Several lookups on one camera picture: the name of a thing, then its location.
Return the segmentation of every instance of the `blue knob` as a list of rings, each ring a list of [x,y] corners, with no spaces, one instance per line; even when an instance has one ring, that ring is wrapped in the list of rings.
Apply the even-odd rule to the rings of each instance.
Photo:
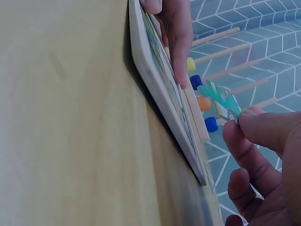
[[[218,125],[217,125],[215,117],[206,118],[205,125],[206,125],[207,131],[209,133],[213,133],[218,130]]]
[[[193,75],[190,77],[190,82],[194,90],[197,90],[199,86],[202,86],[202,80],[199,75]]]

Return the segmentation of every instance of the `wooden strip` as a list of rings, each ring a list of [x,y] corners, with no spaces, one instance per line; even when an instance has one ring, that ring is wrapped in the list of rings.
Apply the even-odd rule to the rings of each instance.
[[[248,85],[239,87],[239,88],[237,88],[237,89],[231,90],[231,91],[229,91],[229,93],[230,93],[230,94],[241,93],[241,92],[244,92],[244,91],[246,91],[246,90],[248,90],[248,89],[252,89],[252,88],[254,88],[254,87],[256,87],[256,86],[262,85],[262,84],[264,84],[264,83],[266,83],[266,82],[268,82],[268,81],[269,81],[268,79],[261,79],[261,80],[258,80],[258,81],[256,81],[256,82],[253,82],[253,83],[251,83],[251,84],[248,84]]]
[[[250,66],[253,66],[253,65],[256,65],[259,63],[259,60],[252,60],[252,61],[249,61],[249,62],[246,62],[244,64],[241,64],[241,65],[238,65],[236,67],[232,67],[230,69],[227,69],[227,70],[224,70],[224,71],[221,71],[221,72],[218,72],[216,74],[212,74],[212,75],[208,75],[206,77],[204,77],[203,79],[204,80],[213,80],[213,79],[217,79],[217,78],[220,78],[224,75],[227,75],[227,74],[230,74],[230,73],[234,73],[234,72],[238,72],[238,71],[241,71],[247,67],[250,67]]]
[[[222,51],[210,54],[208,56],[204,56],[204,57],[201,57],[199,59],[195,59],[194,64],[197,65],[197,64],[202,63],[206,60],[211,60],[211,59],[214,59],[214,58],[217,58],[217,57],[221,57],[223,55],[227,55],[227,54],[230,54],[232,52],[235,52],[235,51],[238,51],[238,50],[241,50],[241,49],[244,49],[244,48],[249,48],[250,46],[251,46],[251,44],[245,43],[245,44],[241,44],[241,45],[234,46],[234,47],[231,47],[231,48],[227,48],[227,49],[224,49]]]
[[[237,33],[240,31],[240,28],[239,27],[235,27],[235,28],[232,28],[230,30],[226,30],[224,32],[220,32],[220,33],[216,33],[216,34],[213,34],[213,35],[210,35],[210,36],[207,36],[207,37],[204,37],[202,39],[199,39],[199,40],[196,40],[192,43],[192,46],[191,47],[195,47],[195,46],[198,46],[198,45],[201,45],[203,43],[206,43],[208,41],[213,41],[215,39],[218,39],[218,38],[221,38],[221,37],[224,37],[226,35],[230,35],[230,34],[234,34],[234,33]]]
[[[269,105],[271,105],[271,104],[273,104],[275,102],[277,102],[277,98],[273,97],[273,98],[264,100],[264,101],[256,104],[255,106],[258,107],[258,108],[264,108],[264,107],[269,106]]]
[[[202,115],[202,112],[199,108],[197,97],[193,91],[192,85],[188,82],[187,88],[184,89],[184,93],[187,98],[188,106],[191,109],[193,120],[197,127],[198,136],[200,137],[201,141],[207,142],[210,140],[205,121]]]

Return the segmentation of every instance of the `teal puzzle piece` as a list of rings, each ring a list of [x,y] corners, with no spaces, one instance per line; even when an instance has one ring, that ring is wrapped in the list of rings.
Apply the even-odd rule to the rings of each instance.
[[[225,95],[223,95],[218,87],[209,80],[206,80],[205,85],[199,86],[198,88],[204,96],[212,99],[214,102],[219,103],[223,108],[227,109],[227,111],[232,114],[235,122],[238,123],[238,118],[243,109],[238,105],[233,94],[225,91]],[[221,113],[221,108],[218,105],[215,104],[214,109],[219,115],[223,115],[225,120],[229,121],[231,119],[229,114],[224,115]]]

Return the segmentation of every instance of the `wooden table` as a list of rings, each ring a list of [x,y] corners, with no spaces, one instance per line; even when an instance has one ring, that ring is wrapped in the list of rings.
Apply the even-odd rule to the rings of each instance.
[[[212,225],[216,200],[135,70],[126,18],[125,0],[1,6],[0,225]]]

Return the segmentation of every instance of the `hand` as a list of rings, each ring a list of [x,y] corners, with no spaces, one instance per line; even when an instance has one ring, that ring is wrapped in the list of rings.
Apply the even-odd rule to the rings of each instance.
[[[140,0],[149,14],[160,22],[162,40],[169,47],[175,79],[181,88],[187,86],[187,57],[193,34],[190,0]]]
[[[301,224],[301,112],[265,113],[250,107],[239,125],[227,122],[223,138],[240,165],[232,172],[228,194],[250,226]],[[282,174],[274,169],[254,144],[268,147],[282,158]],[[250,183],[264,199],[256,197]],[[227,226],[242,226],[239,216],[229,216]]]

